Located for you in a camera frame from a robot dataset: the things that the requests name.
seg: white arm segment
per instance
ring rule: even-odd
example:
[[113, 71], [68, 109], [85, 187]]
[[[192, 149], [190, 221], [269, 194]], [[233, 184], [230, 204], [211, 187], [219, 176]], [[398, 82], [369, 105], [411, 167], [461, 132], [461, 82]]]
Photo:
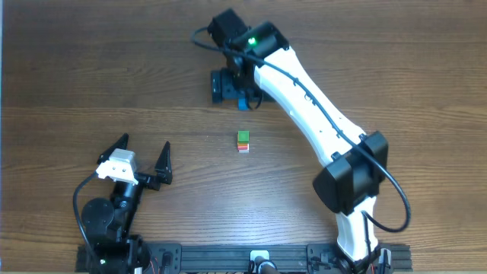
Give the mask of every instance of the white arm segment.
[[[265, 60], [298, 78], [315, 96], [317, 101], [321, 103], [343, 133], [355, 144], [360, 143], [359, 136], [360, 134], [365, 134], [365, 132], [333, 106], [305, 72], [301, 63], [299, 63], [296, 52], [291, 47], [288, 50], [279, 49], [267, 56]], [[295, 85], [290, 78], [264, 65], [261, 68], [255, 67], [254, 80], [262, 90], [284, 108], [286, 113], [298, 125], [311, 143], [320, 163], [324, 167], [333, 161], [333, 153], [338, 152], [343, 155], [352, 148], [345, 140], [338, 138], [336, 130], [328, 122], [321, 110], [311, 103], [310, 98], [306, 97], [303, 89]], [[339, 229], [338, 245], [353, 261], [363, 259], [368, 254], [364, 235], [364, 219], [361, 211], [365, 210], [372, 215], [374, 204], [375, 197], [368, 198], [357, 205], [354, 212], [350, 215], [336, 214], [336, 222]], [[372, 224], [369, 225], [369, 238], [371, 240], [371, 249], [373, 250], [377, 246], [377, 238], [374, 236]]]

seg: wooden tabletop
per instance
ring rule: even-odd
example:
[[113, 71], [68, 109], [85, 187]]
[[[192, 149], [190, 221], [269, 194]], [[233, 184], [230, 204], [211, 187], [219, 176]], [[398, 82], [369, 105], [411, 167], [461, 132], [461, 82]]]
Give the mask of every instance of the wooden tabletop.
[[[74, 269], [73, 191], [124, 132], [147, 172], [171, 142], [173, 184], [145, 192], [132, 229], [147, 241], [336, 240], [311, 185], [322, 167], [285, 112], [212, 104], [224, 57], [189, 35], [229, 7], [273, 22], [330, 100], [387, 137], [412, 223], [377, 237], [410, 244], [415, 270], [487, 269], [486, 2], [5, 0], [2, 270]], [[79, 207], [112, 188], [89, 183]], [[398, 226], [403, 210], [382, 183], [377, 219]]]

